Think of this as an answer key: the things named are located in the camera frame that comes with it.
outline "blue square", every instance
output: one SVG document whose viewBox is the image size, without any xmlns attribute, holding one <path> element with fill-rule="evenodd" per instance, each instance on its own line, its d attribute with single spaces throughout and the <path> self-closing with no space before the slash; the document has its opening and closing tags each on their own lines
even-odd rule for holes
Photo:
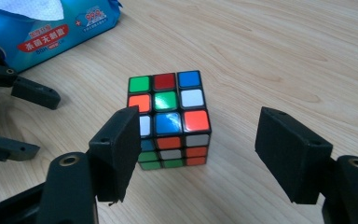
<svg viewBox="0 0 358 224">
<path fill-rule="evenodd" d="M 156 114 L 156 134 L 181 133 L 182 121 L 178 113 Z"/>
<path fill-rule="evenodd" d="M 200 86 L 200 73 L 199 71 L 181 72 L 178 73 L 180 87 L 196 87 Z"/>
<path fill-rule="evenodd" d="M 142 151 L 153 151 L 155 149 L 154 143 L 151 139 L 141 141 Z"/>
</svg>

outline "black object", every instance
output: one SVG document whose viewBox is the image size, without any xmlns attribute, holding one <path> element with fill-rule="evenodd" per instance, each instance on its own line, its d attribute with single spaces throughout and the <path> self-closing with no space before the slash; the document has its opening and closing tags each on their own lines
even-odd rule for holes
<svg viewBox="0 0 358 224">
<path fill-rule="evenodd" d="M 61 100 L 60 95 L 52 88 L 19 77 L 16 70 L 6 64 L 1 54 L 0 87 L 13 87 L 11 95 L 49 109 L 56 109 Z"/>
<path fill-rule="evenodd" d="M 119 110 L 87 153 L 51 162 L 46 182 L 0 202 L 0 223 L 98 223 L 99 201 L 123 201 L 141 153 L 138 106 Z"/>
<path fill-rule="evenodd" d="M 32 159 L 40 147 L 0 137 L 0 161 L 26 161 Z"/>
<path fill-rule="evenodd" d="M 324 197 L 325 223 L 358 223 L 358 157 L 330 158 L 333 145 L 290 115 L 262 107 L 255 151 L 292 203 Z"/>
</svg>

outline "wood grain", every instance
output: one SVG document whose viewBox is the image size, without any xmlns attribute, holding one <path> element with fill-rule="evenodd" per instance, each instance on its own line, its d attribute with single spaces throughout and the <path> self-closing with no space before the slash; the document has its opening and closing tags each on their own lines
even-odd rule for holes
<svg viewBox="0 0 358 224">
<path fill-rule="evenodd" d="M 117 27 L 23 75 L 57 90 L 50 111 L 0 89 L 0 134 L 41 146 L 0 162 L 0 201 L 45 180 L 49 163 L 126 105 L 129 77 L 201 71 L 213 126 L 208 164 L 144 172 L 101 223 L 323 223 L 291 204 L 255 153 L 261 106 L 285 111 L 358 156 L 358 1 L 126 1 Z"/>
</svg>

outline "white tissue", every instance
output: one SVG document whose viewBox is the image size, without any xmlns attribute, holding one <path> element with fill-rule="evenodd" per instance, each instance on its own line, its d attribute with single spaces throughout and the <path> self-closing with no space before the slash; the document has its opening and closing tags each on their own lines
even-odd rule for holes
<svg viewBox="0 0 358 224">
<path fill-rule="evenodd" d="M 0 9 L 39 21 L 63 19 L 61 0 L 0 0 Z"/>
</svg>

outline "wooden table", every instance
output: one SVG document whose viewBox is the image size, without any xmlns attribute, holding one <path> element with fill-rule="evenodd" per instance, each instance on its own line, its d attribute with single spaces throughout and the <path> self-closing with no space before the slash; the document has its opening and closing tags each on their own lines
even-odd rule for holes
<svg viewBox="0 0 358 224">
<path fill-rule="evenodd" d="M 291 204 L 255 153 L 261 106 L 358 156 L 358 1 L 127 1 L 117 27 L 22 75 L 57 90 L 48 110 L 0 89 L 0 135 L 41 146 L 0 162 L 0 201 L 44 182 L 49 163 L 88 149 L 126 106 L 128 78 L 200 70 L 213 138 L 208 164 L 134 170 L 101 223 L 323 223 Z"/>
</svg>

